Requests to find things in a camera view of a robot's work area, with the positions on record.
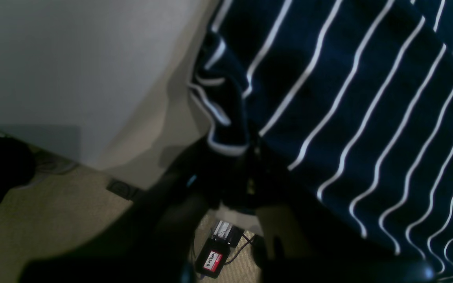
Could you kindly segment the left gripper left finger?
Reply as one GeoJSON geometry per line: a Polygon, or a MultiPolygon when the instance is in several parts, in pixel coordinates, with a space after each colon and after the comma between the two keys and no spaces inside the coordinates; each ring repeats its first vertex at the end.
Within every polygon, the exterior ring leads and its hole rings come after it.
{"type": "Polygon", "coordinates": [[[87,243],[23,269],[20,283],[196,283],[191,240],[219,206],[227,157],[205,139],[187,147],[115,222],[87,243]]]}

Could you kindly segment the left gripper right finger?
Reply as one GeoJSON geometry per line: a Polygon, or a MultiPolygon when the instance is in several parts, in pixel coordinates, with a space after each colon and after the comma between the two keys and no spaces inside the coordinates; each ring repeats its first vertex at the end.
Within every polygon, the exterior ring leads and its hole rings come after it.
{"type": "Polygon", "coordinates": [[[249,136],[236,168],[242,183],[229,191],[226,205],[257,217],[265,241],[265,283],[435,282],[426,260],[395,256],[361,239],[291,176],[258,136],[249,136]]]}

